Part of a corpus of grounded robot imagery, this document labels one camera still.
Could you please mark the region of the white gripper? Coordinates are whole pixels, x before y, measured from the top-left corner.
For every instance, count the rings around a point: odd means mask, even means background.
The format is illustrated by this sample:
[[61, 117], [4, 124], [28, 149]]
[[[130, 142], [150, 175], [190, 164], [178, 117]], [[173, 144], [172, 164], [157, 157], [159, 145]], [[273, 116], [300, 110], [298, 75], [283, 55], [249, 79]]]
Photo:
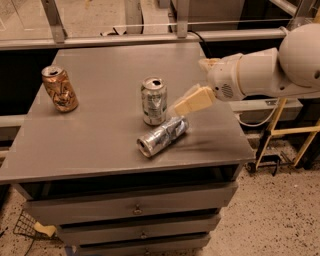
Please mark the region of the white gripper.
[[208, 84], [213, 90], [200, 84], [192, 86], [168, 108], [168, 114], [186, 116], [210, 107], [216, 97], [221, 101], [242, 100], [245, 97], [239, 84], [239, 64], [242, 57], [243, 55], [238, 53], [221, 59], [200, 59], [198, 64], [202, 70], [208, 72]]

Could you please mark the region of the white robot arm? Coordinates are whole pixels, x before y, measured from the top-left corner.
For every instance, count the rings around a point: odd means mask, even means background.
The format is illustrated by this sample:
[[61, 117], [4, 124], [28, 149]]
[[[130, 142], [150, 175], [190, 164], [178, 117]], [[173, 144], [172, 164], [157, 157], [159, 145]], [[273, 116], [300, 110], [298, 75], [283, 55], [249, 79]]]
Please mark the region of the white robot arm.
[[196, 84], [169, 108], [186, 116], [215, 100], [240, 101], [248, 96], [317, 98], [320, 92], [320, 24], [286, 33], [278, 48], [199, 61], [207, 84]]

